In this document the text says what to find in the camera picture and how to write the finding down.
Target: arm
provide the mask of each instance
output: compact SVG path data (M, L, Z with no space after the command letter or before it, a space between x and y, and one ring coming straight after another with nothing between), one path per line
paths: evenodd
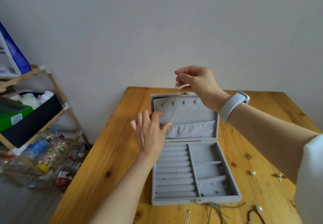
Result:
M101 205L91 224L132 224L147 176L163 149L165 135L172 123L159 128L160 112L145 110L131 121L140 153L135 163Z
M195 92L203 104L219 113L230 98L216 83L212 71L205 67L189 66L175 71L177 86L183 92ZM239 104L228 122L263 156L294 184L303 156L303 146L318 133L277 119L245 103Z

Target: green box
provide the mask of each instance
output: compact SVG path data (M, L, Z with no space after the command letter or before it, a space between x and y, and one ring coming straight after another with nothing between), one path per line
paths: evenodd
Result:
M14 124L28 116L33 111L27 106L15 100L0 97L0 132L9 129Z

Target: qr code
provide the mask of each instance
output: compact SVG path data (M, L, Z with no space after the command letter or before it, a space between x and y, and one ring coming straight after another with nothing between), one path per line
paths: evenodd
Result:
M14 124L17 124L20 120L22 120L22 114L17 114L16 116L13 116L11 118L11 124L14 125Z

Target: open gray jewelry box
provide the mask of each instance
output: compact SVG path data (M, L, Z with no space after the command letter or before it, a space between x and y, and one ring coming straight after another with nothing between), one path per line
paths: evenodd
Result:
M150 96L151 110L172 122L152 170L153 205L236 203L240 191L218 142L219 114L195 93Z

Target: forearm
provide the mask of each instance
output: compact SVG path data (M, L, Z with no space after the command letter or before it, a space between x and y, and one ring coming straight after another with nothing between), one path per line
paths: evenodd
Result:
M245 103L230 114L228 122L294 184L303 146L316 132L277 119Z
M91 224L132 224L153 162L140 155L93 217Z

